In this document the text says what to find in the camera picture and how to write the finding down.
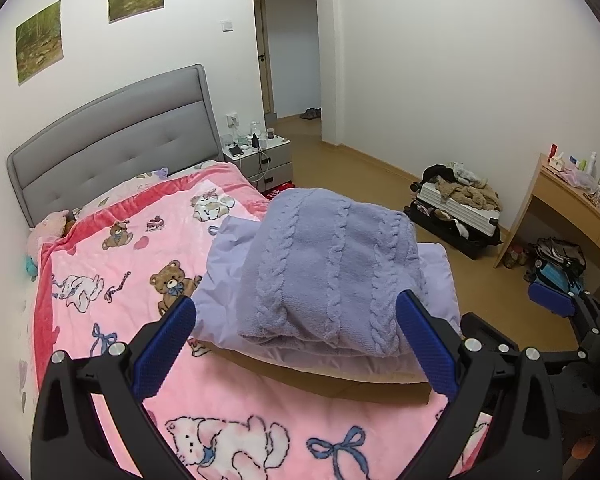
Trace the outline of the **lavender knit sweater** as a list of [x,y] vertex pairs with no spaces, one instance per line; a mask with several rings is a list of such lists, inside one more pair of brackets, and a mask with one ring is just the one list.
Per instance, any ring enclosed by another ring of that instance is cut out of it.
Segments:
[[[325,321],[309,318],[297,308],[299,295],[283,292],[287,278],[310,269],[331,290]],[[404,290],[425,298],[423,281],[415,229],[403,212],[324,188],[292,188],[268,205],[242,266],[240,288],[254,292],[238,310],[238,334],[322,356],[396,358],[411,350],[396,298]]]

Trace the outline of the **open suitcase with clothes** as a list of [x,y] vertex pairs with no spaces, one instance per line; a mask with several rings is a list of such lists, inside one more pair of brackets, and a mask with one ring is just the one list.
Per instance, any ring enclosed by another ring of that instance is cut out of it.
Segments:
[[471,260],[501,244],[500,196],[461,162],[427,167],[410,189],[404,214]]

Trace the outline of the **black blue backpack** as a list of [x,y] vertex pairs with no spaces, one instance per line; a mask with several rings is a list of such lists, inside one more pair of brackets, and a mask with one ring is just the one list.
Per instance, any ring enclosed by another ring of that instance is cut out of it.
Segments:
[[538,282],[564,294],[584,291],[586,259],[578,244],[556,237],[541,237],[528,247],[529,269],[524,279]]

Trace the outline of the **wooden desk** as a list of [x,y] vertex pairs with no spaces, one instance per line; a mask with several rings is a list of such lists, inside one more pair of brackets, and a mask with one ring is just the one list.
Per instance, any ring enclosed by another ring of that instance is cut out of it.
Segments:
[[545,224],[557,237],[582,248],[588,263],[584,284],[600,300],[600,206],[594,206],[580,190],[558,177],[548,166],[545,154],[539,154],[514,223],[498,248],[494,269],[503,262],[509,246],[515,240],[522,240],[519,231],[528,214]]

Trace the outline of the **pink cartoon fleece blanket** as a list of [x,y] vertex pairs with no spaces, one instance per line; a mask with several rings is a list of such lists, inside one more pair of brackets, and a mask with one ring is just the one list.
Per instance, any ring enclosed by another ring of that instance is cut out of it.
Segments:
[[446,407],[329,399],[201,347],[195,273],[211,224],[194,196],[238,216],[268,203],[230,164],[157,183],[41,250],[33,348],[37,479],[391,479]]

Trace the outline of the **teal plush toy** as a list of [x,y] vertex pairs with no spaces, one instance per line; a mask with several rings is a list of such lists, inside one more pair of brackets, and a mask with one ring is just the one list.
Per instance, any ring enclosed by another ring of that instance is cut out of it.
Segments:
[[32,282],[34,282],[38,277],[38,265],[35,263],[31,256],[26,255],[26,262],[24,263],[24,267],[26,268],[28,277]]

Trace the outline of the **lilac folded garment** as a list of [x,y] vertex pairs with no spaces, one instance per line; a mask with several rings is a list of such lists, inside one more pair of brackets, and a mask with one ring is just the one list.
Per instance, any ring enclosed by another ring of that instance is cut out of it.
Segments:
[[[215,346],[234,350],[250,356],[263,356],[286,364],[328,364],[347,367],[352,370],[356,361],[368,364],[374,372],[414,372],[419,367],[411,350],[396,358],[375,358],[374,356],[344,356],[343,354],[310,353],[295,348],[278,348],[266,344],[254,344],[238,335],[238,310],[242,303],[251,300],[253,286],[240,288],[242,266],[247,258],[253,240],[256,238],[260,222],[226,217],[219,228],[215,228],[215,239],[207,258],[207,272],[193,294],[197,309],[197,321],[192,337],[196,341],[211,342]],[[419,264],[424,281],[422,291],[426,292],[429,313],[437,318],[445,318],[460,332],[460,309],[454,287],[451,266],[446,251],[440,244],[418,243]],[[317,271],[324,271],[325,263],[320,263]],[[326,278],[321,273],[302,271],[304,278],[287,278],[283,292],[299,295],[294,301],[305,315],[318,315],[325,321],[327,314],[328,288]]]

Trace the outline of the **pink plush toy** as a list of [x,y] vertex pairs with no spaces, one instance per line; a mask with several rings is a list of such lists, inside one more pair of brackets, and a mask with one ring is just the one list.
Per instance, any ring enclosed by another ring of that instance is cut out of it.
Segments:
[[44,240],[64,237],[74,223],[72,212],[68,210],[55,211],[48,214],[42,221],[30,229],[27,240],[27,255],[32,259],[38,256],[38,248]]

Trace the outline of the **shoes in hallway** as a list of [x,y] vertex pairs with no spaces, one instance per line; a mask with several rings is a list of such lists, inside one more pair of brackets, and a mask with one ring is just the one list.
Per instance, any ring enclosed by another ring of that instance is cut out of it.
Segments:
[[300,116],[303,120],[314,120],[322,117],[322,110],[320,108],[307,108]]

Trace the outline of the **white bedside table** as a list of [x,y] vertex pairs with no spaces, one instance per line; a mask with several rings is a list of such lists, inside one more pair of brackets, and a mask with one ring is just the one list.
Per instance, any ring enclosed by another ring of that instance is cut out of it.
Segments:
[[262,139],[257,148],[251,144],[224,146],[223,155],[261,193],[289,183],[294,178],[291,142],[282,136]]

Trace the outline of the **grey upholstered headboard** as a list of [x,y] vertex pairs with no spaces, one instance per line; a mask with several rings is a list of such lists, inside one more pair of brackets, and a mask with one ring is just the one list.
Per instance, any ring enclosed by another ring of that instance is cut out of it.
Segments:
[[206,71],[194,64],[86,103],[18,146],[6,165],[23,217],[36,226],[143,172],[221,157]]

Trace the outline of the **wooden door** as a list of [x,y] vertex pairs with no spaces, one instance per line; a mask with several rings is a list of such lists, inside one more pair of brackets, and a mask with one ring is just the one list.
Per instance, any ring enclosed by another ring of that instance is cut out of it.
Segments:
[[256,24],[258,62],[264,114],[274,110],[271,67],[268,62],[268,32],[266,31],[264,0],[253,0],[254,24]]

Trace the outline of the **forest picture left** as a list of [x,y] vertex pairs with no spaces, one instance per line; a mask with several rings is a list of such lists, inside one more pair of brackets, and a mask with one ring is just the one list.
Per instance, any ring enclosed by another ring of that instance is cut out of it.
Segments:
[[58,0],[16,28],[18,84],[24,84],[63,58],[61,1]]

